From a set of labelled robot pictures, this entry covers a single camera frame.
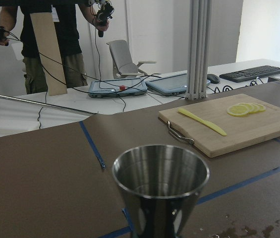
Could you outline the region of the front lemon slice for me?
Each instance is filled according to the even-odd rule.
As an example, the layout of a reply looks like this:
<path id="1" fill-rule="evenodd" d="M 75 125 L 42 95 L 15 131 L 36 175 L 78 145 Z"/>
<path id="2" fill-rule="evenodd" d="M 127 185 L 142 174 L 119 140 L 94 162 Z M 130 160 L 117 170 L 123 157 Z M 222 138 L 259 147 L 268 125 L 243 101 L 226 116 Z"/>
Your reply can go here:
<path id="1" fill-rule="evenodd" d="M 249 113 L 248 108 L 245 105 L 240 104 L 232 105 L 229 108 L 227 108 L 226 111 L 229 115 L 234 117 L 242 117 Z"/>

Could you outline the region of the green handled reach tool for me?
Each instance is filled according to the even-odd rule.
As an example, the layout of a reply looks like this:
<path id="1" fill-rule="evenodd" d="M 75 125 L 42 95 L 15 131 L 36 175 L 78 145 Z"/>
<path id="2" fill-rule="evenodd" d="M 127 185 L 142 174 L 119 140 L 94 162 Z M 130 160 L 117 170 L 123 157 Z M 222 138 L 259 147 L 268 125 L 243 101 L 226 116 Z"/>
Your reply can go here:
<path id="1" fill-rule="evenodd" d="M 79 110 L 79 109 L 74 109 L 74 108 L 69 108 L 69 107 L 64 107 L 64 106 L 58 106 L 58 105 L 53 105 L 53 104 L 48 104 L 48 103 L 42 103 L 42 102 L 37 102 L 37 101 L 33 101 L 33 100 L 26 100 L 26 99 L 11 97 L 11 96 L 0 95 L 0 98 L 5 99 L 5 100 L 11 100 L 11 101 L 16 101 L 16 102 L 46 107 L 49 109 L 79 114 L 79 115 L 85 115 L 85 116 L 96 115 L 96 113 L 89 112 L 89 111 L 84 111 L 84 110 Z"/>

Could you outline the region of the steel jigger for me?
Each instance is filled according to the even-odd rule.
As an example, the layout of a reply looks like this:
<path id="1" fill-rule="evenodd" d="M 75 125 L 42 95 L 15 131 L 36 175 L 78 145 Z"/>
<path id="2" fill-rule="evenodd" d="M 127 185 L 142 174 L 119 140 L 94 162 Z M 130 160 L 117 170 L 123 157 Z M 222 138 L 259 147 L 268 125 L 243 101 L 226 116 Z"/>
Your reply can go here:
<path id="1" fill-rule="evenodd" d="M 172 145 L 144 145 L 115 160 L 112 175 L 138 238 L 178 238 L 209 180 L 205 161 Z"/>

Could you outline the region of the blue teach pendant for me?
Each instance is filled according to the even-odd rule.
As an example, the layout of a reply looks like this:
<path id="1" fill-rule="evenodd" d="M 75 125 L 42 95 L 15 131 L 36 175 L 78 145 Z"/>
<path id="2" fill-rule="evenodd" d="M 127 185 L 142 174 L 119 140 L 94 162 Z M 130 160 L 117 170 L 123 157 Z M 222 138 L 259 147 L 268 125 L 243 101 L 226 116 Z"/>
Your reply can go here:
<path id="1" fill-rule="evenodd" d="M 165 76 L 146 81 L 146 86 L 163 96 L 177 96 L 185 94 L 187 86 L 187 73 Z"/>
<path id="2" fill-rule="evenodd" d="M 145 94 L 147 90 L 144 79 L 140 77 L 96 80 L 91 83 L 88 96 L 91 98 L 138 96 Z"/>

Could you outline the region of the lemon slice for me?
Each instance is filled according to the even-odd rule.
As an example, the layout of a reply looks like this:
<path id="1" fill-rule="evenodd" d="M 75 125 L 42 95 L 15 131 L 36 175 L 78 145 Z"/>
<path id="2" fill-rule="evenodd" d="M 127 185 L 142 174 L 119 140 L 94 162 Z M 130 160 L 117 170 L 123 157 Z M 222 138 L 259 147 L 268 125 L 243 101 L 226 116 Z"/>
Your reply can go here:
<path id="1" fill-rule="evenodd" d="M 240 104 L 232 105 L 229 108 L 227 108 L 226 111 L 229 115 L 234 117 L 242 117 L 249 113 L 248 108 L 245 105 Z"/>
<path id="2" fill-rule="evenodd" d="M 257 113 L 260 111 L 260 107 L 257 104 L 253 104 L 253 103 L 250 104 L 250 109 L 251 110 L 249 111 L 249 113 L 251 113 L 251 114 Z"/>
<path id="3" fill-rule="evenodd" d="M 266 110 L 266 107 L 262 104 L 255 103 L 255 105 L 258 107 L 259 112 L 264 112 Z"/>
<path id="4" fill-rule="evenodd" d="M 249 103 L 239 103 L 239 105 L 245 106 L 248 110 L 248 114 L 251 114 L 254 112 L 254 106 L 252 104 Z"/>

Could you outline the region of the person in black shirt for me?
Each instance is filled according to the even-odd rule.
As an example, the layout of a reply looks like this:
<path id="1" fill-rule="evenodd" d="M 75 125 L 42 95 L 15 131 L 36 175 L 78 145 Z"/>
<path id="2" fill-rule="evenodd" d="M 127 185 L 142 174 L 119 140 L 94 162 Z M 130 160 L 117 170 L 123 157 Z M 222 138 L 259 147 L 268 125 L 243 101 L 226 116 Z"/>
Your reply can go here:
<path id="1" fill-rule="evenodd" d="M 39 50 L 27 6 L 3 6 L 0 11 L 0 26 L 8 36 L 15 27 L 17 12 L 24 15 L 20 40 L 23 43 L 22 55 L 25 64 L 25 88 L 27 94 L 46 92 L 48 89 L 42 68 Z M 58 47 L 64 64 L 64 76 L 68 88 L 86 86 L 83 55 L 79 44 L 76 22 L 76 6 L 70 4 L 46 5 L 45 10 L 52 13 Z"/>

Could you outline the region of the bamboo cutting board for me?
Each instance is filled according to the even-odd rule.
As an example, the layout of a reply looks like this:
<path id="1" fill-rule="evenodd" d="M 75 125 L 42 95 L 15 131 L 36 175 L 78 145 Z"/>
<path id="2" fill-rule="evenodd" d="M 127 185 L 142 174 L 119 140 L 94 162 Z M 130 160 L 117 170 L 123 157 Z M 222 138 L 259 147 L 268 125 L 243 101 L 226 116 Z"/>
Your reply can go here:
<path id="1" fill-rule="evenodd" d="M 264 112 L 234 117 L 227 109 L 236 103 L 259 103 Z M 178 108 L 162 110 L 159 118 L 186 138 L 208 157 L 216 157 L 280 136 L 280 107 L 246 94 L 227 96 L 183 106 L 196 116 L 213 122 L 227 135 L 222 136 L 200 122 L 178 112 Z"/>

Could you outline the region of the rear lemon slice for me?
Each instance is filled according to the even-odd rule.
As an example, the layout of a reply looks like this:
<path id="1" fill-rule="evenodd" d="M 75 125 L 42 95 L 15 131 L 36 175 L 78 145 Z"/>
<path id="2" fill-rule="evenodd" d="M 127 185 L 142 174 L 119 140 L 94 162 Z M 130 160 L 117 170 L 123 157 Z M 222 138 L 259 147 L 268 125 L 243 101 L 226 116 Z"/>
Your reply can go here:
<path id="1" fill-rule="evenodd" d="M 262 104 L 255 103 L 255 105 L 258 107 L 259 112 L 264 112 L 266 110 L 266 107 Z"/>

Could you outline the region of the black keyboard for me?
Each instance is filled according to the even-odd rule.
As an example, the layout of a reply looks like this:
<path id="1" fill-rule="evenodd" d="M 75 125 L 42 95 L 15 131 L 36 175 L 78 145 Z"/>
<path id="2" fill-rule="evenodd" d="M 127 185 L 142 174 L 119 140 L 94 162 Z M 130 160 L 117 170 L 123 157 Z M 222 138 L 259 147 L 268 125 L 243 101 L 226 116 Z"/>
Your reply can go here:
<path id="1" fill-rule="evenodd" d="M 253 68 L 247 68 L 230 73 L 224 73 L 219 75 L 219 78 L 232 82 L 243 82 L 256 79 L 257 77 L 272 76 L 280 73 L 280 67 L 263 65 Z"/>

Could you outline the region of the aluminium frame post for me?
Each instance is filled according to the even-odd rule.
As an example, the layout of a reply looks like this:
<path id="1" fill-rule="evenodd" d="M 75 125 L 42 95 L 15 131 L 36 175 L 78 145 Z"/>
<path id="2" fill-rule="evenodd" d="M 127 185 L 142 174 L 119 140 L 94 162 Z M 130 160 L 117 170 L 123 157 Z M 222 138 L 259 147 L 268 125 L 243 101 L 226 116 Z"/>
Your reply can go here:
<path id="1" fill-rule="evenodd" d="M 212 0 L 190 2 L 186 98 L 206 98 Z"/>

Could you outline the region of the black computer mouse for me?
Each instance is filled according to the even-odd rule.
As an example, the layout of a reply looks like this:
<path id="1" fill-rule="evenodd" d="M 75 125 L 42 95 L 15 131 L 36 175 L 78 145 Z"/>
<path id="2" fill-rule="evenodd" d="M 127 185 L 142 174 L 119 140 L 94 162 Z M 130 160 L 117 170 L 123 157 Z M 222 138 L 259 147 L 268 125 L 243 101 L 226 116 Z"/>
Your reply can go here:
<path id="1" fill-rule="evenodd" d="M 211 73 L 207 74 L 207 79 L 213 84 L 218 84 L 221 81 L 221 79 L 218 76 Z"/>

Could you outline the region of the grey office chair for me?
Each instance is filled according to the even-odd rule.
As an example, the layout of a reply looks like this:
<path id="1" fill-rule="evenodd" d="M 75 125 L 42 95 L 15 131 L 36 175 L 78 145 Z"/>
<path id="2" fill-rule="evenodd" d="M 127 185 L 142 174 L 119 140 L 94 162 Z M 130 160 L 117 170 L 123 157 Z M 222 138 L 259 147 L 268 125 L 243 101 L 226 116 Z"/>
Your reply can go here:
<path id="1" fill-rule="evenodd" d="M 112 57 L 112 74 L 114 79 L 148 75 L 140 69 L 143 64 L 155 64 L 156 61 L 140 60 L 135 64 L 132 60 L 129 44 L 125 40 L 107 42 Z"/>

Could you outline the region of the yellow plastic knife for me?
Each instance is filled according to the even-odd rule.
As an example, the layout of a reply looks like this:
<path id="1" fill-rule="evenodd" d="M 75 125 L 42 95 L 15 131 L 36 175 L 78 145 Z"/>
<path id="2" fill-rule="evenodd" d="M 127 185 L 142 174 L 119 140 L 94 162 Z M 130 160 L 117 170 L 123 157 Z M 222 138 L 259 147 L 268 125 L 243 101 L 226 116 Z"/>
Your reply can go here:
<path id="1" fill-rule="evenodd" d="M 219 133 L 220 135 L 227 136 L 227 133 L 221 127 L 219 127 L 218 125 L 216 125 L 212 122 L 201 119 L 200 117 L 196 116 L 195 114 L 189 112 L 188 110 L 186 110 L 184 108 L 179 108 L 177 111 L 179 113 L 181 113 L 191 119 L 194 119 L 194 120 L 200 122 L 201 124 L 209 127 L 210 129 L 214 130 L 215 132 Z"/>

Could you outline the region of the wooden plank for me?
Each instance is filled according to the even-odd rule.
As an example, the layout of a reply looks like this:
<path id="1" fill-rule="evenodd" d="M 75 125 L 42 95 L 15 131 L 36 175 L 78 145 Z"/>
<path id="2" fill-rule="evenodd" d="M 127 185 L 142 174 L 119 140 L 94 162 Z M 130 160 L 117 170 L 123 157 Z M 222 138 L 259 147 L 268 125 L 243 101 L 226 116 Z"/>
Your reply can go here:
<path id="1" fill-rule="evenodd" d="M 30 14 L 50 96 L 67 93 L 55 25 L 50 12 Z"/>

